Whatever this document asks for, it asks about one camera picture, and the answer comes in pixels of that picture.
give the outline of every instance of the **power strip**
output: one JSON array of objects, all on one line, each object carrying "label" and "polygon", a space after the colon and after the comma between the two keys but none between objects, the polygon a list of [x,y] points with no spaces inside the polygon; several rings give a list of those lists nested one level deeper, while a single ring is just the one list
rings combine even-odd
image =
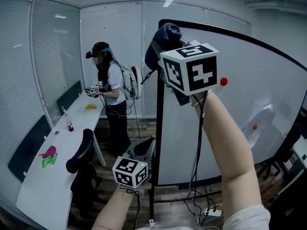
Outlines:
[{"label": "power strip", "polygon": [[211,216],[211,217],[220,217],[221,214],[222,214],[222,211],[217,209],[217,210],[214,212],[213,209],[210,209],[209,211],[207,211],[207,209],[206,209],[206,210],[204,211],[204,213],[205,213],[205,215],[206,215],[207,213],[209,213],[208,216]]}]

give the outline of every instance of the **wooden floor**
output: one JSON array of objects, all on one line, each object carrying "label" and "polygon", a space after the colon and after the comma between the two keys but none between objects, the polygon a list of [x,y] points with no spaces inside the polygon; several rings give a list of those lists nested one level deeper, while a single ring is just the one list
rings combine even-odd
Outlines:
[{"label": "wooden floor", "polygon": [[[139,121],[140,134],[141,138],[149,138],[151,136],[155,136],[156,123],[149,121]],[[107,166],[106,168],[102,168],[97,158],[94,159],[93,164],[96,168],[98,176],[103,178],[103,182],[99,186],[98,192],[99,196],[102,199],[108,200],[114,190],[117,187],[117,184],[114,181],[112,166],[116,160],[116,157],[113,155],[114,151],[110,150],[111,140],[109,134],[109,126],[106,120],[100,120],[95,130],[95,134],[97,137],[97,141],[102,150],[102,154],[106,160]],[[137,141],[139,139],[138,129],[135,120],[128,120],[128,136],[131,141]],[[256,170],[258,171],[261,166],[256,166]],[[278,191],[282,188],[282,179],[281,175],[278,177],[274,177],[273,174],[269,176],[269,178],[264,181],[262,177],[259,178],[259,185],[261,191],[261,197],[263,204],[266,207],[269,207],[268,200],[276,195]],[[149,221],[149,195],[147,193],[147,189],[150,188],[150,184],[148,182],[145,183],[143,188],[140,190],[141,201],[142,201],[142,210],[139,215],[139,219],[137,222],[137,227],[143,227],[148,224]],[[216,192],[221,189],[220,183],[212,184],[206,186],[208,193]],[[205,194],[204,188],[199,187],[198,192],[201,194]],[[187,196],[188,190],[178,190],[175,186],[169,187],[156,187],[155,188],[155,200],[167,200],[172,198],[185,198]],[[215,201],[216,204],[222,204],[221,194],[215,194],[211,196],[211,198]],[[207,207],[206,199],[199,198],[196,200],[197,204],[202,208]],[[193,211],[193,203],[191,200],[187,201],[190,209]],[[71,205],[71,213],[77,217],[77,220],[72,226],[69,226],[72,230],[87,230],[91,229],[95,218],[99,214],[99,212],[104,207],[103,204],[94,202],[94,207],[91,212],[89,212],[87,218],[81,218],[79,214],[79,210],[75,207],[74,204]],[[217,209],[223,210],[223,205],[217,205]],[[133,222],[135,219],[137,210],[137,199],[134,197],[133,202],[129,208],[129,212],[127,214],[126,223],[123,227],[124,230],[133,229]],[[187,209],[187,206],[182,202],[171,202],[171,203],[156,203],[154,204],[154,212],[155,212],[155,221],[158,221],[159,224],[164,225],[187,225],[191,226],[194,229],[201,229],[196,224],[196,218],[193,216]],[[223,216],[219,218],[207,218],[204,226],[215,226],[220,230],[223,228]]]}]

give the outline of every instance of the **paper on whiteboard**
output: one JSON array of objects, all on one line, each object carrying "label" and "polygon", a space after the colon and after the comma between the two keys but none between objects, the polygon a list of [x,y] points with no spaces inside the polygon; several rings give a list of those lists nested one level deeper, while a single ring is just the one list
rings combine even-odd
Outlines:
[{"label": "paper on whiteboard", "polygon": [[267,105],[244,127],[242,132],[251,148],[255,145],[262,131],[272,123],[275,115],[272,105]]}]

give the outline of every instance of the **black hair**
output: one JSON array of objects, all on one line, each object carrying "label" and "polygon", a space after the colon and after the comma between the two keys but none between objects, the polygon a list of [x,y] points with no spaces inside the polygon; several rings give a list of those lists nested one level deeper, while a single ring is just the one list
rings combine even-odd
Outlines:
[{"label": "black hair", "polygon": [[[93,54],[101,52],[101,50],[109,48],[109,44],[105,42],[98,42],[93,46]],[[104,56],[104,62],[102,65],[96,65],[98,69],[98,81],[102,81],[103,84],[107,83],[107,72],[110,67],[111,61],[114,61],[112,53],[110,51],[106,51],[106,55]]]}]

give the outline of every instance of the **black pants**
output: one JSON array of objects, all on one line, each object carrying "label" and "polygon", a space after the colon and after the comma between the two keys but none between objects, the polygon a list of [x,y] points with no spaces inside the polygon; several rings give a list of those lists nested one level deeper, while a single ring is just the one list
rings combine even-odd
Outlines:
[{"label": "black pants", "polygon": [[117,105],[106,105],[106,116],[110,124],[111,138],[115,153],[121,156],[131,142],[127,134],[126,101]]}]

